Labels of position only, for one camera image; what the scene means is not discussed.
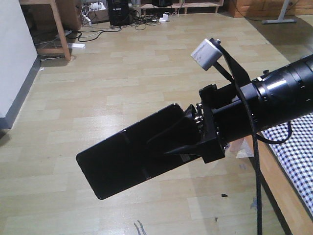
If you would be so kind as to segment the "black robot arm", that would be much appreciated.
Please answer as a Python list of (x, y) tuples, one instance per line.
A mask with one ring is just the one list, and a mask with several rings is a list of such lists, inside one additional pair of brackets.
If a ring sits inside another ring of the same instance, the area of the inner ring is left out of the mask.
[(184, 144), (167, 154), (201, 156), (205, 163), (224, 157), (227, 143), (269, 129), (313, 111), (313, 57), (307, 56), (285, 67), (249, 80), (217, 89), (209, 85), (199, 91), (201, 103), (189, 109), (190, 132)]

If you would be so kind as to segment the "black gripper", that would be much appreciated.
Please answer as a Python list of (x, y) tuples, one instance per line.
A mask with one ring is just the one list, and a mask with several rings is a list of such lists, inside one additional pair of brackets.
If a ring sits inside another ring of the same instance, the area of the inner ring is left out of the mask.
[[(187, 144), (166, 150), (164, 155), (188, 154), (202, 157), (210, 163), (225, 157), (229, 142), (252, 134), (246, 108), (237, 97), (235, 85), (217, 88), (215, 84), (199, 90), (203, 109), (205, 137), (200, 144)], [(190, 121), (198, 121), (198, 112), (193, 104), (184, 111)]]

